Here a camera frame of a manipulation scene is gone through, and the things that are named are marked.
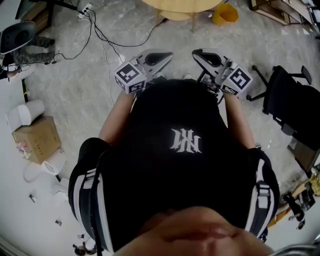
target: white logo on shirt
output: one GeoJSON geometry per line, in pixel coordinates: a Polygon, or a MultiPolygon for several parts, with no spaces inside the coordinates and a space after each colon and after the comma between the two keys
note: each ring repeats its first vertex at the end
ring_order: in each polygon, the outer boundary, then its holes
{"type": "Polygon", "coordinates": [[[191,148],[197,153],[201,153],[199,150],[199,139],[201,139],[199,136],[193,136],[193,130],[181,129],[181,132],[175,129],[171,129],[175,133],[174,142],[172,147],[170,147],[171,150],[177,150],[177,153],[185,152],[185,150],[189,153],[194,153],[191,148]]]}

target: sleeve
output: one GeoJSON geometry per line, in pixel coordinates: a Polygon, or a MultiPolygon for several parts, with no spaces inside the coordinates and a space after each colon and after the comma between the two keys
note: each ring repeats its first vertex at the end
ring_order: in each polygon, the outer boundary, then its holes
{"type": "Polygon", "coordinates": [[[74,189],[79,183],[79,180],[84,180],[84,176],[88,171],[94,170],[97,167],[99,157],[107,150],[111,149],[111,146],[100,138],[89,138],[80,147],[78,163],[74,167],[70,179],[68,188],[68,199],[74,216],[74,189]]]}
{"type": "Polygon", "coordinates": [[[6,71],[0,67],[0,80],[5,79],[5,78],[8,78],[8,71],[6,71]]]}
{"type": "Polygon", "coordinates": [[[275,172],[272,169],[272,164],[269,157],[263,152],[261,149],[252,148],[249,149],[249,157],[251,164],[255,166],[255,169],[258,169],[259,160],[264,160],[264,165],[262,168],[262,175],[265,183],[270,186],[270,189],[273,191],[274,194],[274,209],[273,209],[273,216],[276,214],[279,198],[280,198],[280,190],[277,181],[277,177],[275,172]]]}

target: table leg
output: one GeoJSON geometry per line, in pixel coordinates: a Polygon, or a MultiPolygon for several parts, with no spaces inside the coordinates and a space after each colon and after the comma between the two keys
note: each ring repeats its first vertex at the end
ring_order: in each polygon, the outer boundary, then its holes
{"type": "Polygon", "coordinates": [[[192,32],[195,32],[197,28],[197,13],[192,13],[192,32]]]}
{"type": "Polygon", "coordinates": [[[155,25],[159,24],[160,13],[161,13],[160,9],[155,9],[155,25]]]}

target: camouflage pants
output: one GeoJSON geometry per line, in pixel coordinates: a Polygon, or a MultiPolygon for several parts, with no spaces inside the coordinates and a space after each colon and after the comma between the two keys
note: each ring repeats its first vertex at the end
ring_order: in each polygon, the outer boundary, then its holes
{"type": "MultiPolygon", "coordinates": [[[[50,38],[35,36],[27,45],[48,48],[50,46],[50,38]]],[[[51,62],[55,53],[28,53],[25,47],[21,47],[11,52],[15,64],[29,63],[45,63],[51,62]]]]}

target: backpack strap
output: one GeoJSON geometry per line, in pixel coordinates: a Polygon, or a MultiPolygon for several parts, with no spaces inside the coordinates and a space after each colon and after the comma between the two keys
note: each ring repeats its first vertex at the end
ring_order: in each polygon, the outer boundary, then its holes
{"type": "Polygon", "coordinates": [[[257,237],[263,233],[273,217],[275,196],[270,186],[264,181],[263,167],[265,161],[259,159],[256,183],[252,190],[251,203],[245,230],[257,237]]]}

